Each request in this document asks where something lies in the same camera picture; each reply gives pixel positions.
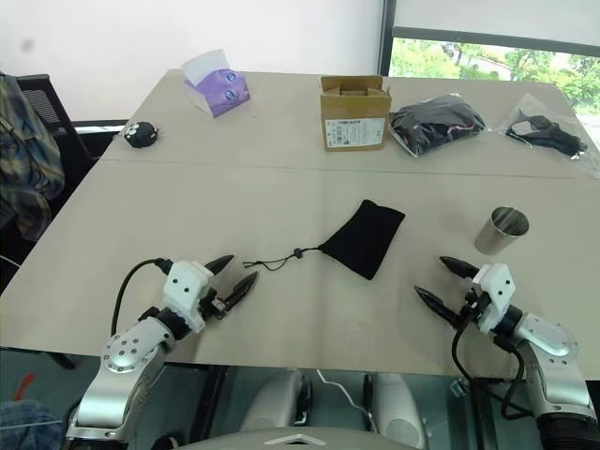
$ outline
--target clear plastic bag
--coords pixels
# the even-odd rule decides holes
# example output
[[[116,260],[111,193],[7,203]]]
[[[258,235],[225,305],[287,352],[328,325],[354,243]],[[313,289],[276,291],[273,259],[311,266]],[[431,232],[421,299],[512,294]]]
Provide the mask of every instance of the clear plastic bag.
[[[529,148],[559,152],[569,164],[600,179],[600,153],[576,117],[550,111],[531,94],[523,96],[498,131]]]
[[[403,106],[389,121],[392,137],[416,158],[485,129],[484,119],[459,94]]]

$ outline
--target window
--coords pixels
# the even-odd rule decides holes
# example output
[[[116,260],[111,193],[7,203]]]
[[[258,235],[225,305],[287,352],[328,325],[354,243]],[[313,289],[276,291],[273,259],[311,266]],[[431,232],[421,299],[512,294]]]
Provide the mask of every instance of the window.
[[[598,57],[396,37],[389,75],[554,83],[600,147]]]

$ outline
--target black cable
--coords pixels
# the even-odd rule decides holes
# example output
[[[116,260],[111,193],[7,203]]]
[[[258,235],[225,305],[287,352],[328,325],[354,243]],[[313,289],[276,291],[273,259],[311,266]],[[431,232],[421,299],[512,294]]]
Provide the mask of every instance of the black cable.
[[[127,274],[123,283],[121,283],[121,288],[119,289],[119,293],[116,295],[116,303],[114,304],[114,311],[112,312],[112,322],[111,322],[111,336],[114,336],[116,333],[116,325],[119,320],[119,311],[121,310],[121,302],[123,301],[123,294],[125,293],[125,288],[128,286],[129,280],[133,277],[140,267],[144,267],[147,264],[156,264],[161,260],[161,258],[157,258],[154,260],[145,260],[138,264],[136,264]]]
[[[248,269],[249,267],[253,267],[255,265],[262,265],[265,269],[271,271],[271,272],[275,272],[277,270],[279,270],[281,267],[283,267],[285,265],[285,263],[290,259],[290,258],[302,258],[302,255],[304,254],[305,251],[311,251],[311,250],[318,250],[317,247],[311,247],[311,248],[295,248],[293,250],[293,253],[290,256],[286,256],[285,258],[280,258],[278,260],[272,260],[272,261],[244,261],[242,262],[242,264],[244,265],[245,269]],[[273,263],[281,263],[280,265],[278,265],[277,267],[269,267],[267,264],[273,264]]]
[[[65,411],[65,414],[63,415],[63,424],[61,426],[61,436],[63,438],[65,438],[65,436],[67,436],[68,422],[71,419],[71,415],[73,414],[73,411],[75,411],[75,408],[77,408],[79,406],[81,401],[82,400],[79,399],[75,403],[73,403],[71,406],[69,406],[67,408],[67,410]]]
[[[480,391],[484,392],[485,394],[489,395],[490,397],[492,397],[492,398],[500,401],[502,403],[502,405],[505,404],[506,407],[511,407],[513,410],[516,410],[516,411],[520,412],[520,414],[513,414],[513,415],[504,415],[504,414],[502,414],[502,416],[505,419],[507,419],[507,420],[516,420],[516,419],[520,419],[522,417],[533,417],[533,413],[530,410],[527,410],[526,408],[523,408],[522,406],[519,406],[519,405],[517,405],[515,403],[512,403],[510,401],[510,398],[513,396],[515,390],[518,387],[518,381],[520,380],[520,377],[523,376],[521,368],[524,369],[524,367],[525,367],[524,364],[521,365],[521,361],[523,361],[523,358],[522,358],[522,356],[520,354],[518,354],[517,352],[514,353],[514,354],[518,354],[517,358],[519,358],[519,372],[520,372],[520,376],[517,375],[517,377],[515,377],[513,379],[513,381],[511,382],[511,386],[508,389],[508,392],[506,393],[506,396],[504,396],[504,397],[500,397],[499,395],[494,394],[484,384],[482,384],[479,381],[475,380],[469,374],[469,372],[467,372],[467,370],[465,369],[465,367],[463,367],[462,364],[460,364],[460,361],[458,361],[458,355],[457,355],[458,343],[460,342],[460,338],[462,337],[463,333],[467,329],[467,326],[469,326],[469,323],[471,322],[471,319],[473,318],[473,315],[474,315],[474,311],[472,311],[465,318],[465,320],[458,327],[457,333],[454,335],[454,339],[452,340],[452,360],[454,361],[454,364],[457,366],[457,368],[460,371],[460,373],[462,374],[462,376],[465,377],[467,379],[467,381],[471,385],[473,385],[474,387],[476,387]]]

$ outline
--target red object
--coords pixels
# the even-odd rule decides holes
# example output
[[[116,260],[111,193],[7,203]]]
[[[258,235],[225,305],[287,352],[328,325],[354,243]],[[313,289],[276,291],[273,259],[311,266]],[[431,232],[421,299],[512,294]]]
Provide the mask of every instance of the red object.
[[[15,401],[23,400],[23,397],[25,396],[25,389],[27,389],[29,384],[33,383],[35,379],[36,375],[34,375],[33,373],[28,373],[23,377],[21,385],[19,386],[19,390],[15,395]]]

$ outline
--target box label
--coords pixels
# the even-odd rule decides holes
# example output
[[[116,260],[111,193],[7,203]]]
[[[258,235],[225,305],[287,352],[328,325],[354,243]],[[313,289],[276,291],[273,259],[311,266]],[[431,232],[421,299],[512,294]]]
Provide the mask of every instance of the box label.
[[[327,147],[377,145],[383,140],[385,119],[325,120]]]

